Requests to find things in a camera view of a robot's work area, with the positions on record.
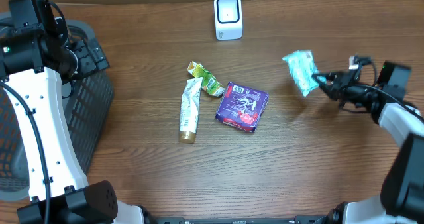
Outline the teal snack packet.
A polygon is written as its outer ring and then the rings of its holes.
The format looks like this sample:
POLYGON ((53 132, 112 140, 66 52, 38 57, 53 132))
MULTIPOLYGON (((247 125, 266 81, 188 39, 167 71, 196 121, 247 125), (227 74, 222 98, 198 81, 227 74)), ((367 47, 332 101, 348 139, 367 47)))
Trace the teal snack packet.
POLYGON ((302 96, 306 97, 319 87, 313 79, 314 73, 319 73, 310 50, 298 50, 282 58, 288 64, 290 74, 299 88, 302 96))

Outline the purple Carefree pad pack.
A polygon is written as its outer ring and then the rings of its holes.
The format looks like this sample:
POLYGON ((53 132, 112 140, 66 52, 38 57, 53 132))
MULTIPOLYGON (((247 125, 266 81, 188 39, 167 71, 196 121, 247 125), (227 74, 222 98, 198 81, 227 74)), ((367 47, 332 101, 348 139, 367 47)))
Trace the purple Carefree pad pack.
POLYGON ((268 99, 269 95, 264 91, 229 82, 215 118, 223 124, 253 133, 268 99))

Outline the white and gold tube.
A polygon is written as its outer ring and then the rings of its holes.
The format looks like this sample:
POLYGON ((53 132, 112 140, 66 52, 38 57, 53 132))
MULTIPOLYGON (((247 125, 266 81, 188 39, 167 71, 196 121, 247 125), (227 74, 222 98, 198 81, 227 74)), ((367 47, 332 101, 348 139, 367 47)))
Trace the white and gold tube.
POLYGON ((180 106, 180 142, 195 142, 202 82, 203 78, 192 78, 186 82, 180 106))

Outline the green and yellow juice carton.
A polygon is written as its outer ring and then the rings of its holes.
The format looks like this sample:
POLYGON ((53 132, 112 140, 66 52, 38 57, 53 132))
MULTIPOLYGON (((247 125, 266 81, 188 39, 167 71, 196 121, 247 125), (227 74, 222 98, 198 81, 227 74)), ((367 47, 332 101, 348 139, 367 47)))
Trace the green and yellow juice carton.
POLYGON ((202 78, 201 88, 213 97, 221 97, 225 92, 225 87, 217 78, 207 69, 203 67, 201 63, 191 61, 188 64, 187 71, 194 78, 202 78))

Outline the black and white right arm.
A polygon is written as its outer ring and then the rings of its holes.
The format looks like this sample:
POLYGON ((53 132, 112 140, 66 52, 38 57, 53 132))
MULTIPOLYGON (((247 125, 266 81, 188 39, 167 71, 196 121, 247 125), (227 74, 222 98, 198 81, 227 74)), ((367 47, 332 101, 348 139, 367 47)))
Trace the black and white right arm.
POLYGON ((423 222, 423 117, 406 102, 411 68, 386 61, 374 85, 360 82, 370 61, 355 60, 347 72, 315 73, 320 89, 339 106, 363 107, 375 124, 386 130, 399 152, 380 194, 363 201, 344 202, 318 223, 422 223, 423 222))

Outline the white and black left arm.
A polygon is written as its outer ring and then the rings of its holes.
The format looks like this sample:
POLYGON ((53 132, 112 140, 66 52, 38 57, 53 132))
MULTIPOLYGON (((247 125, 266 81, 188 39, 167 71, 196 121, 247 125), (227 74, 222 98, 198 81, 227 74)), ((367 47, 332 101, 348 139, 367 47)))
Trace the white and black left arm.
POLYGON ((90 184, 71 142, 62 86, 108 67, 93 33, 70 38, 49 0, 10 0, 10 33, 1 40, 1 87, 11 100, 26 152, 30 205, 21 223, 146 223, 140 206, 117 199, 108 181, 90 184))

